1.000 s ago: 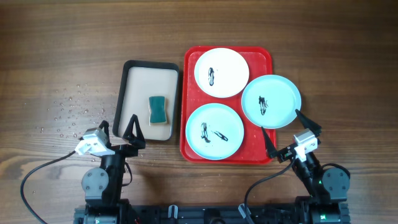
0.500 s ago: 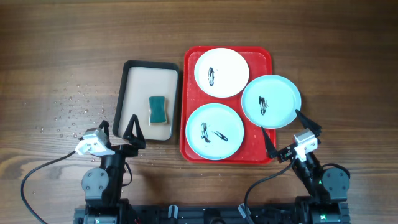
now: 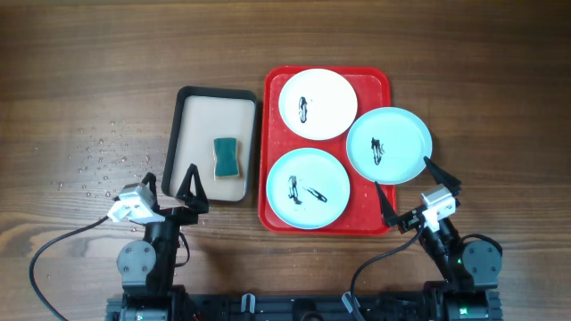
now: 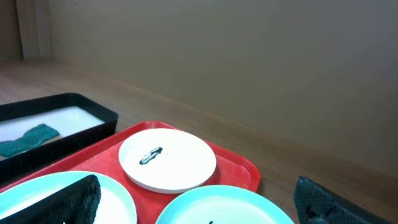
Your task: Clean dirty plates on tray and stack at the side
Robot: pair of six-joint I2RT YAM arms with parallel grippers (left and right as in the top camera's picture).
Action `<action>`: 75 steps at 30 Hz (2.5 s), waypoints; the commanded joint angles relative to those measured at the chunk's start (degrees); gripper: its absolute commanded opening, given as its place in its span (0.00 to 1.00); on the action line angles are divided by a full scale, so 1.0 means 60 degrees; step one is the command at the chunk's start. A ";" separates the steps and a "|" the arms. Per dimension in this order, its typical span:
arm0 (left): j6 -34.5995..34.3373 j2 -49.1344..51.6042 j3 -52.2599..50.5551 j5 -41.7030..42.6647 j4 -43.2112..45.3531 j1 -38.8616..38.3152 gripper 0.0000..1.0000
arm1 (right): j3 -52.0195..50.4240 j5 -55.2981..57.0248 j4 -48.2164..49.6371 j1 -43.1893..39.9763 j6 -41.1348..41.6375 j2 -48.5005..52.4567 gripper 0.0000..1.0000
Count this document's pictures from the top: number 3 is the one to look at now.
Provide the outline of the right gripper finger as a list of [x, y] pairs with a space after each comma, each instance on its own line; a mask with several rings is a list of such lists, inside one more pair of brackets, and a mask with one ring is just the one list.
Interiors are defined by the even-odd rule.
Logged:
[[426, 168], [438, 185], [446, 187], [452, 195], [458, 195], [461, 191], [462, 182], [452, 174], [438, 167], [428, 157], [424, 157]]
[[398, 215], [396, 214], [392, 204], [389, 202], [388, 198], [386, 197], [381, 185], [378, 182], [375, 182], [375, 187], [377, 190], [379, 202], [380, 202], [380, 209], [383, 220], [387, 227], [392, 227], [396, 224], [398, 220]]

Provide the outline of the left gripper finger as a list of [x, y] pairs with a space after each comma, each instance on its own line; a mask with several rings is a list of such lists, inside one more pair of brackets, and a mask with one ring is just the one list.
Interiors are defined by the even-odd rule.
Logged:
[[209, 201], [203, 189], [197, 166], [191, 163], [186, 171], [175, 198], [187, 207], [208, 207]]
[[153, 196], [152, 209], [153, 210], [159, 209], [159, 203], [156, 191], [156, 175], [153, 174], [152, 172], [147, 172], [145, 177], [142, 179], [141, 183], [148, 187]]

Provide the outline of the green yellow sponge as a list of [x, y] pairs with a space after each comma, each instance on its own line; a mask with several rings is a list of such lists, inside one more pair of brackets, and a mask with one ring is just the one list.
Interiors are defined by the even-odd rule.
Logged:
[[215, 177], [237, 177], [239, 175], [237, 140], [234, 137], [221, 137], [215, 138], [213, 143]]

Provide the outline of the light blue plate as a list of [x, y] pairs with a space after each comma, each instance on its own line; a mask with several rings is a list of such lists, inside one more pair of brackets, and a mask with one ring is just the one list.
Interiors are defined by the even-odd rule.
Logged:
[[266, 181], [270, 208], [289, 226], [314, 230], [340, 218], [348, 205], [350, 179], [341, 162], [317, 148], [281, 156]]
[[346, 152], [362, 177], [381, 185], [399, 185], [417, 177], [432, 156], [433, 139], [414, 113], [396, 107], [366, 112], [351, 126]]

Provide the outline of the light blue front plate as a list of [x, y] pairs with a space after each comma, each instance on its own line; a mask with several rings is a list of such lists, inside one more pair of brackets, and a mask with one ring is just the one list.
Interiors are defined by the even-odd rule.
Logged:
[[341, 162], [317, 148], [281, 156], [266, 181], [270, 208], [289, 226], [314, 230], [340, 218], [348, 205], [350, 179]]

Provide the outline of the white plate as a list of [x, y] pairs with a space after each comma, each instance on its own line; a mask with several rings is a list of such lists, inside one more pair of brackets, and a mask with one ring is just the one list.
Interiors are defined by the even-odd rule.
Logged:
[[358, 99], [349, 81], [326, 69], [309, 69], [286, 81], [278, 110], [296, 135], [316, 141], [341, 135], [356, 118]]

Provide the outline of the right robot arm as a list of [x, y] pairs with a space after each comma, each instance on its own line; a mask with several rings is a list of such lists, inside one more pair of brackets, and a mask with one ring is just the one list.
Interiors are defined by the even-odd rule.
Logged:
[[421, 194], [418, 207], [397, 215], [380, 185], [381, 211], [389, 227], [401, 233], [414, 230], [443, 279], [429, 281], [419, 292], [385, 292], [366, 312], [372, 320], [501, 320], [501, 301], [495, 291], [503, 249], [492, 238], [461, 236], [451, 222], [459, 207], [461, 181], [425, 157], [436, 187]]

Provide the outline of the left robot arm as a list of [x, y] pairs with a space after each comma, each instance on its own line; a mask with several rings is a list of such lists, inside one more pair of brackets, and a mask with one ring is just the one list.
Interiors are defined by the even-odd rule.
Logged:
[[183, 204], [162, 209], [157, 201], [156, 176], [147, 173], [126, 185], [115, 198], [107, 217], [117, 223], [128, 220], [145, 229], [141, 240], [125, 245], [117, 258], [123, 294], [107, 303], [107, 320], [199, 320], [199, 309], [183, 285], [173, 284], [180, 246], [188, 248], [182, 226], [195, 225], [209, 211], [198, 168], [188, 167], [175, 198]]

